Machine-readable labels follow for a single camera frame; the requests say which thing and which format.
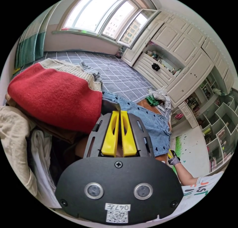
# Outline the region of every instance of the teal curtain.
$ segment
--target teal curtain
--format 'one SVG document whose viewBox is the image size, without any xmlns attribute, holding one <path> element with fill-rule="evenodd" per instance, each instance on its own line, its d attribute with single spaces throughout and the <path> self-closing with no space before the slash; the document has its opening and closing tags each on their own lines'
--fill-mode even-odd
<svg viewBox="0 0 238 228">
<path fill-rule="evenodd" d="M 21 35 L 16 51 L 15 69 L 43 57 L 47 25 L 58 4 L 59 2 L 39 15 Z"/>
</svg>

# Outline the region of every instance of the label sticker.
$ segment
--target label sticker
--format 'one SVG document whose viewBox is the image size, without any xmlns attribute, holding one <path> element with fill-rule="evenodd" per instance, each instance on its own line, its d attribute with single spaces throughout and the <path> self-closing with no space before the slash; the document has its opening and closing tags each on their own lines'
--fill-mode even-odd
<svg viewBox="0 0 238 228">
<path fill-rule="evenodd" d="M 130 211 L 131 205 L 130 204 L 105 203 L 105 210 L 108 210 L 108 211 Z"/>
<path fill-rule="evenodd" d="M 128 223 L 128 211 L 107 211 L 106 222 Z"/>
</svg>

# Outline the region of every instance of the gray plaid bedsheet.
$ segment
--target gray plaid bedsheet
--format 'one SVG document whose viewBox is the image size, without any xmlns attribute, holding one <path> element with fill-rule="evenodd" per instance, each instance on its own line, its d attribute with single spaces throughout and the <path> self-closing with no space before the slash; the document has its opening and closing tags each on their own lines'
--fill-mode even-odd
<svg viewBox="0 0 238 228">
<path fill-rule="evenodd" d="M 31 64 L 24 65 L 13 75 L 13 77 L 32 64 L 47 58 L 64 60 L 72 64 L 80 64 L 83 61 L 86 65 L 100 72 L 103 82 L 102 90 L 115 93 L 134 103 L 138 103 L 149 95 L 148 89 L 152 88 L 143 76 L 116 56 L 86 53 L 82 51 L 44 53 L 44 56 L 41 59 Z M 160 112 L 169 120 L 171 110 L 165 108 L 164 110 L 165 112 L 161 110 Z"/>
</svg>

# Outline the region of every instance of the green drawing on wall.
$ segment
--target green drawing on wall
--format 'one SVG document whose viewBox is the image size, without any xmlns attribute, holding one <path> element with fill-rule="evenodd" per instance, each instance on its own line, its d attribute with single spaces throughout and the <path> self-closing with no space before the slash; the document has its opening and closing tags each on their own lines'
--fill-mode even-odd
<svg viewBox="0 0 238 228">
<path fill-rule="evenodd" d="M 182 154 L 182 143 L 180 141 L 180 136 L 176 137 L 176 143 L 175 143 L 175 153 L 180 158 Z"/>
</svg>

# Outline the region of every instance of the black drawer knob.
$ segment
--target black drawer knob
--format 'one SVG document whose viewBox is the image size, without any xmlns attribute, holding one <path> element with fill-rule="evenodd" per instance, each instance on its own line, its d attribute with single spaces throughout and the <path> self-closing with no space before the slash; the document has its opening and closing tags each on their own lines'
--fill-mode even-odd
<svg viewBox="0 0 238 228">
<path fill-rule="evenodd" d="M 156 64 L 156 63 L 153 63 L 153 64 L 151 65 L 151 67 L 152 67 L 152 69 L 155 70 L 155 71 L 158 71 L 158 70 L 160 69 L 159 65 Z"/>
</svg>

